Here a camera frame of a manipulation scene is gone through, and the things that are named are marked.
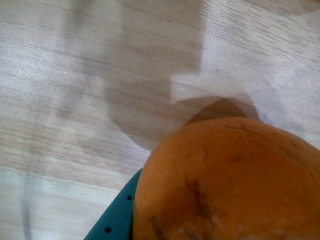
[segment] brown spot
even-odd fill
[[[231,158],[231,161],[237,163],[237,162],[241,161],[242,159],[244,159],[243,156],[235,156],[235,157]]]
[[[292,159],[295,163],[297,163],[298,165],[300,165],[300,166],[302,166],[302,167],[304,167],[304,168],[307,167],[307,165],[306,165],[304,162],[296,159],[296,157],[292,154],[291,151],[288,151],[288,150],[283,149],[283,148],[280,148],[280,150],[281,150],[285,155],[287,155],[289,158],[291,158],[291,159]]]
[[[204,152],[204,159],[207,160],[208,159],[208,150],[204,148],[203,152]]]
[[[293,146],[295,149],[298,148],[297,144],[296,144],[294,141],[290,140],[290,142],[291,142],[292,146]]]
[[[285,134],[288,134],[289,132],[288,131],[285,131],[283,129],[279,129],[281,132],[285,133]]]
[[[215,213],[220,217],[227,217],[228,213],[223,207],[217,207]]]
[[[164,233],[162,232],[162,229],[157,224],[157,218],[155,216],[152,216],[150,222],[152,223],[152,230],[156,238],[159,240],[168,240],[168,238],[165,237]]]
[[[186,186],[192,191],[198,214],[205,219],[212,219],[212,211],[206,201],[206,196],[202,193],[198,182],[188,182],[185,180]]]
[[[258,133],[258,132],[255,132],[255,131],[251,131],[251,130],[248,130],[246,129],[246,126],[242,123],[241,124],[241,127],[238,127],[238,126],[224,126],[225,128],[228,128],[228,129],[235,129],[235,130],[240,130],[240,131],[244,131],[246,133],[249,133],[249,134],[253,134],[253,135],[257,135],[261,138],[265,138],[262,134]]]
[[[193,231],[186,230],[185,234],[188,236],[189,240],[200,240],[200,238],[198,238]]]
[[[278,233],[278,236],[275,236],[275,239],[276,240],[286,240],[287,237],[283,232],[281,232],[281,233]]]

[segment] wood grain surface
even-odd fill
[[[186,123],[320,147],[320,3],[1,0],[0,239],[81,240]]]

